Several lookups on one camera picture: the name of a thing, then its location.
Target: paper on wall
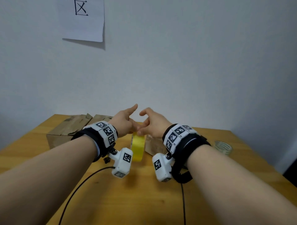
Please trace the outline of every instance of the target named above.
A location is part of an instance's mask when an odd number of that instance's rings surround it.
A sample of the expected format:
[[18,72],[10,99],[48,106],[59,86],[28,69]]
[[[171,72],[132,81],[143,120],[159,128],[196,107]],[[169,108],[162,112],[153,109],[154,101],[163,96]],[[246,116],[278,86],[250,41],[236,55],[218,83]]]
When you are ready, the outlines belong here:
[[63,38],[103,41],[104,0],[57,0]]

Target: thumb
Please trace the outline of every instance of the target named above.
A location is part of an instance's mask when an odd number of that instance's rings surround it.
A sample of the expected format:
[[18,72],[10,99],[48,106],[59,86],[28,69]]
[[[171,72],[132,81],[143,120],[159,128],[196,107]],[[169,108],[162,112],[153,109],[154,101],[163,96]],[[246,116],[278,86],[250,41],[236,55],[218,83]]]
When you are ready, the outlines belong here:
[[144,136],[147,134],[150,134],[150,125],[148,125],[147,127],[141,128],[137,131],[137,135],[138,136]]

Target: brown cardboard box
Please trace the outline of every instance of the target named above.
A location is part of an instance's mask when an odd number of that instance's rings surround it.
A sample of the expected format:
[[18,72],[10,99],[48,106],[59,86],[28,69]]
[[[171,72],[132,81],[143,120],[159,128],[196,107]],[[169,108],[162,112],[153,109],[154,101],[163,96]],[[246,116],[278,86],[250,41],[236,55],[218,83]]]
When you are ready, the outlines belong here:
[[93,117],[93,119],[91,119],[91,121],[88,123],[88,125],[93,124],[95,122],[99,122],[99,121],[106,121],[106,122],[108,122],[112,118],[113,118],[113,116],[106,116],[106,115],[98,115],[98,114],[96,114]]
[[91,119],[92,116],[87,114],[73,115],[64,120],[46,135],[50,149],[70,141],[73,135],[86,126]]
[[152,156],[157,153],[162,153],[164,155],[167,154],[167,149],[163,144],[163,140],[161,138],[154,138],[151,135],[146,136],[144,150]]

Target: white wall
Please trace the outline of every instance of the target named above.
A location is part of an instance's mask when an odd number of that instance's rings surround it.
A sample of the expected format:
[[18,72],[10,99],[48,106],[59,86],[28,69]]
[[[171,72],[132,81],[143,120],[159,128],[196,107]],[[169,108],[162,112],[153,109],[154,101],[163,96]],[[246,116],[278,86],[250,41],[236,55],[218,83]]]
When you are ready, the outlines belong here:
[[138,103],[137,112],[231,130],[275,165],[296,133],[296,9],[295,0],[105,0],[96,43],[62,40],[56,1],[2,1],[0,147],[54,113],[113,115]]

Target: table surface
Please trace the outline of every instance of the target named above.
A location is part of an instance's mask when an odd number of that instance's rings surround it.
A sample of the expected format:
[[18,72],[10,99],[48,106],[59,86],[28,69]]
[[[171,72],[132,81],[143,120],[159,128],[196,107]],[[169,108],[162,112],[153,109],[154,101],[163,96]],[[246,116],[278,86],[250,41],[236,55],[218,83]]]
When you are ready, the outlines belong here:
[[[67,115],[53,115],[0,152],[0,173],[49,150],[46,134]],[[195,128],[213,145],[223,141],[233,147],[230,157],[271,185],[297,206],[297,188],[259,157],[231,131]],[[131,135],[119,138],[115,148],[130,147]],[[132,162],[123,179],[103,170],[90,178],[72,198],[62,224],[183,224],[181,185],[174,180],[158,182],[152,156],[144,153],[141,162]],[[113,161],[92,163],[81,181]],[[219,224],[195,183],[184,184],[187,224]],[[48,222],[57,225],[66,201]]]

